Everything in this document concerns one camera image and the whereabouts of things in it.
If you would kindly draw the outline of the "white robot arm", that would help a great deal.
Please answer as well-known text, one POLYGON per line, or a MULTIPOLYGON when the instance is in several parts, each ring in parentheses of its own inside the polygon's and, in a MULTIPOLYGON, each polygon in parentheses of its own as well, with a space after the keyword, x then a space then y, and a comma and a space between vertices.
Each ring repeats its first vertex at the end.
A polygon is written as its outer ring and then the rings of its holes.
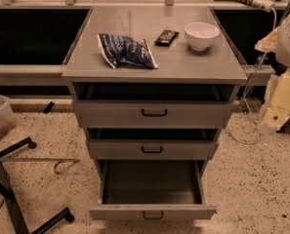
POLYGON ((290 13, 281 25, 259 40, 255 49, 275 53, 278 63, 287 67, 280 76, 271 76, 258 129, 263 134, 278 131, 290 119, 290 13))

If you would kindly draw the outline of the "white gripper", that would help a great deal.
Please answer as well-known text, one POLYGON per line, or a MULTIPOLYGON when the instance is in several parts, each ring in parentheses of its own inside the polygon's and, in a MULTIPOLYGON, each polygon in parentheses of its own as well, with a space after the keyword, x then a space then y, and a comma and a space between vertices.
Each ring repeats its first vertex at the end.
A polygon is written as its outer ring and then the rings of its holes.
MULTIPOLYGON (((274 53, 279 28, 259 40, 255 49, 274 53)), ((265 103, 260 111, 258 130, 262 134, 273 134, 290 119, 290 68, 280 76, 271 75, 265 93, 265 103)))

